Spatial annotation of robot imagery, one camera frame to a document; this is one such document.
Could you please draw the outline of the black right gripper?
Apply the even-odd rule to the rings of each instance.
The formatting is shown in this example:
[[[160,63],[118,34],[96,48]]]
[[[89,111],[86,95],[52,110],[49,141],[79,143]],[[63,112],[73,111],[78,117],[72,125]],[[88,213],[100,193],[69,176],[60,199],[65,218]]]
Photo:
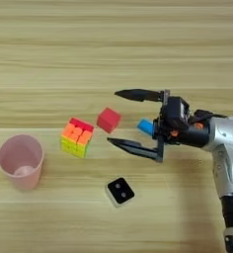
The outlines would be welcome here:
[[[202,148],[208,143],[208,124],[193,124],[189,104],[181,97],[171,96],[169,90],[155,92],[129,89],[116,91],[116,95],[137,102],[162,103],[159,116],[153,121],[153,138],[157,140],[156,150],[143,147],[140,142],[108,137],[111,144],[127,153],[162,162],[165,144],[184,144]]]

